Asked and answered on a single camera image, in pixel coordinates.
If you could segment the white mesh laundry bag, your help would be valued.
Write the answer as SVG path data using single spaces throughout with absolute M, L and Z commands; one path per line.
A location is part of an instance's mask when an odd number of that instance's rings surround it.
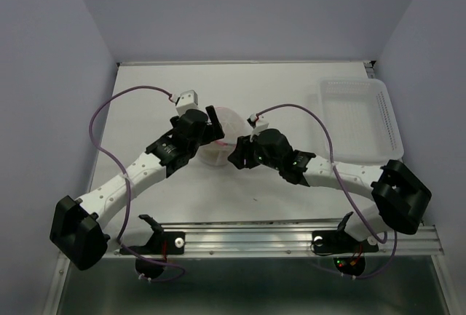
M 238 137 L 246 135 L 248 130 L 246 121 L 232 109 L 217 106 L 215 110 L 224 137 L 201 146 L 196 157 L 206 165 L 222 167 L 229 163 L 228 156 L 235 149 Z

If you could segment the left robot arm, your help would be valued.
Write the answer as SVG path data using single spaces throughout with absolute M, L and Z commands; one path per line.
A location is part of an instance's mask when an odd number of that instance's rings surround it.
M 77 199 L 63 197 L 55 206 L 50 241 L 80 270 L 93 267 L 112 237 L 105 227 L 146 189 L 169 178 L 194 158 L 199 147 L 224 137 L 216 110 L 189 109 L 170 120 L 172 129 L 149 145 L 108 182 Z

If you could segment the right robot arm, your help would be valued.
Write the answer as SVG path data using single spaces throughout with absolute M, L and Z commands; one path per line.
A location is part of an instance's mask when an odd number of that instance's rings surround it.
M 382 166 L 333 163 L 292 148 L 276 129 L 239 137 L 228 160 L 239 170 L 263 165 L 294 185 L 339 189 L 347 199 L 356 194 L 370 200 L 370 207 L 354 207 L 336 230 L 323 236 L 323 244 L 344 250 L 351 250 L 372 234 L 394 231 L 414 235 L 432 197 L 403 162 L 391 159 Z

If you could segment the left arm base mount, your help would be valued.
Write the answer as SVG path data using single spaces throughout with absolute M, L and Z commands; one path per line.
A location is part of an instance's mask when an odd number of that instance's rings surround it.
M 165 231 L 153 217 L 147 214 L 138 218 L 148 223 L 152 235 L 141 246 L 120 247 L 121 255 L 135 257 L 135 271 L 140 280 L 148 283 L 171 282 L 186 274 L 186 269 L 178 264 L 170 263 L 168 255 L 184 253 L 185 237 L 183 231 Z

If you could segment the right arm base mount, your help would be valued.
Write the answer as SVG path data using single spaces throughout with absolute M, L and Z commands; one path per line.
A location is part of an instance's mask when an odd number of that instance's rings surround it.
M 352 212 L 344 216 L 335 230 L 313 231 L 311 251 L 319 256 L 332 256 L 336 270 L 343 276 L 362 276 L 366 267 L 365 253 L 379 251 L 377 243 L 370 244 L 368 240 L 358 242 L 344 232 L 346 223 Z

